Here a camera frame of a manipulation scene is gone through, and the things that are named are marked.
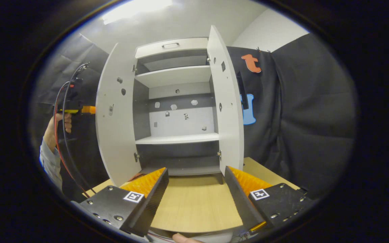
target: wooden table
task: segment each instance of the wooden table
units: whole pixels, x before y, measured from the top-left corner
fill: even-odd
[[[244,158],[243,170],[272,185],[286,183],[299,189],[249,157]],[[94,190],[98,192],[109,185],[113,185],[111,180],[94,187]],[[214,175],[170,177],[151,223],[151,227],[181,233],[221,231],[241,225],[227,184],[220,185]]]

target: ceiling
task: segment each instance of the ceiling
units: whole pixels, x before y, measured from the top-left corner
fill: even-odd
[[[128,50],[167,39],[208,36],[215,25],[231,46],[244,29],[267,8],[250,0],[173,0],[155,12],[141,12],[108,25],[101,18],[82,26],[80,32],[110,53],[116,43]]]

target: cabinet door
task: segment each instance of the cabinet door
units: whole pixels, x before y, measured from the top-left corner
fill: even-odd
[[[210,58],[217,108],[221,150],[220,171],[224,175],[226,166],[242,169],[244,129],[235,70],[226,45],[215,26],[211,26],[207,52]]]
[[[139,160],[136,162],[134,158],[137,152],[133,128],[132,67],[136,59],[134,53],[128,55],[125,51],[123,45],[117,43],[114,46],[103,68],[96,98],[100,154],[115,186],[121,186],[140,171]]]

